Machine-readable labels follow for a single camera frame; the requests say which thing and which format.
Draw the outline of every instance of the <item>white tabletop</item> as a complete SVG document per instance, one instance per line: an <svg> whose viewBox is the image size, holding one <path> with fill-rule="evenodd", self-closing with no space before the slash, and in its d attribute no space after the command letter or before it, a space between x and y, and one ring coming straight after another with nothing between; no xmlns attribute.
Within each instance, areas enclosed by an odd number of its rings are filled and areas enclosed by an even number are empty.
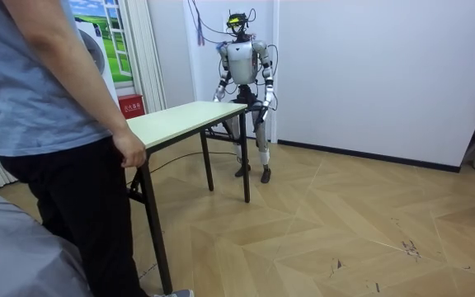
<svg viewBox="0 0 475 297"><path fill-rule="evenodd" d="M245 104L196 101L128 120L146 149L247 108Z"/></svg>

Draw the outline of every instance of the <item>table leg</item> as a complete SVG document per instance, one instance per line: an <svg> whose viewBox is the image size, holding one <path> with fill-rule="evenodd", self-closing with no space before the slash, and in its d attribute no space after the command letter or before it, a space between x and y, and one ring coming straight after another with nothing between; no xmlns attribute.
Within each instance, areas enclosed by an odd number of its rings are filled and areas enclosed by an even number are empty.
<svg viewBox="0 0 475 297"><path fill-rule="evenodd" d="M251 189L248 180L248 152L247 152L247 122L246 122L246 113L243 112L239 115L239 142L241 143L241 166L244 172L243 174L243 189L245 190L245 202L249 203L251 201Z"/></svg>
<svg viewBox="0 0 475 297"><path fill-rule="evenodd" d="M140 187L146 206L146 215L148 216L149 230L152 235L153 248L157 258L158 271L161 275L162 289L165 295L172 293L172 278L170 277L170 268L166 258L166 248L164 247L164 238L162 237L161 222L158 219L157 203L155 202L155 193L153 192L152 178L149 172L148 164L144 164L138 169L141 173Z"/></svg>
<svg viewBox="0 0 475 297"><path fill-rule="evenodd" d="M214 190L214 179L212 178L212 168L210 166L210 155L208 153L208 144L206 143L205 131L200 132L201 146L203 147L203 157L205 158L206 178L208 179L208 188Z"/></svg>

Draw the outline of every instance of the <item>humanoid robot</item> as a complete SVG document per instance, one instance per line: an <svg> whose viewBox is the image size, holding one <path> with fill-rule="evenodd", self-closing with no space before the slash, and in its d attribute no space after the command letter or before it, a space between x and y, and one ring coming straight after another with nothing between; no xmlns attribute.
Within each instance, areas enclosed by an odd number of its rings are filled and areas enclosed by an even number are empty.
<svg viewBox="0 0 475 297"><path fill-rule="evenodd" d="M228 81L233 81L238 85L239 93L237 98L231 100L234 103L242 103L248 105L248 111L252 113L252 121L254 122L254 133L256 134L256 146L260 151L260 160L263 164L263 175L261 182L267 183L270 180L269 168L269 147L265 132L265 119L269 111L269 106L275 98L273 88L273 71L272 62L269 58L267 45L261 40L255 40L254 35L245 33L248 26L246 14L232 14L227 22L228 28L232 29L236 40L233 42L223 42L218 44L217 50L221 55L223 72L221 80L214 94L214 101L220 102L225 95L225 88ZM263 78L265 79L265 100L257 99L257 94L252 93L248 86L250 83L257 83L256 76L258 74L257 60L261 61L263 66ZM234 117L223 123L224 128L231 138L239 139L239 123L238 118ZM241 156L241 146L234 144L234 151L237 156ZM242 167L236 172L236 177L244 174Z"/></svg>

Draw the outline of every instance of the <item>black pants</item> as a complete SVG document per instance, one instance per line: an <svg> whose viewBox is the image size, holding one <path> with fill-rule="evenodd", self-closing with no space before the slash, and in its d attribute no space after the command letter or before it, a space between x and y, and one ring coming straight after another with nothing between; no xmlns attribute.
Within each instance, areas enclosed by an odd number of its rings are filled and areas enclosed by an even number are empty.
<svg viewBox="0 0 475 297"><path fill-rule="evenodd" d="M147 296L133 260L122 156L111 137L56 153L0 160L29 185L43 225L76 244L96 297Z"/></svg>

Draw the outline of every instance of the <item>green grass picture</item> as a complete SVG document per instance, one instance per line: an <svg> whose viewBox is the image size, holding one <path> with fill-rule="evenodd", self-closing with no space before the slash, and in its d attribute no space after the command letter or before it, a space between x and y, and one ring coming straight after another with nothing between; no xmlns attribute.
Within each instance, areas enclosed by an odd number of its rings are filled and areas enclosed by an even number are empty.
<svg viewBox="0 0 475 297"><path fill-rule="evenodd" d="M109 62L109 67L111 69L111 75L113 76L113 82L130 82L133 81L133 78L130 76L120 74L119 65L115 55L115 47L113 45L113 39L111 38L111 33L108 30L107 18L104 16L84 16L84 15L75 15L76 17L81 18L84 21L89 21L91 23L97 24L100 27L102 33L102 39L104 40L104 46L106 47L107 60ZM111 18L112 26L115 29L119 28L119 23L116 18ZM124 41L122 40L122 35L120 33L115 33L115 42L118 50L125 51ZM129 67L128 57L124 54L120 55L120 62L122 63L122 69L124 71L131 71Z"/></svg>

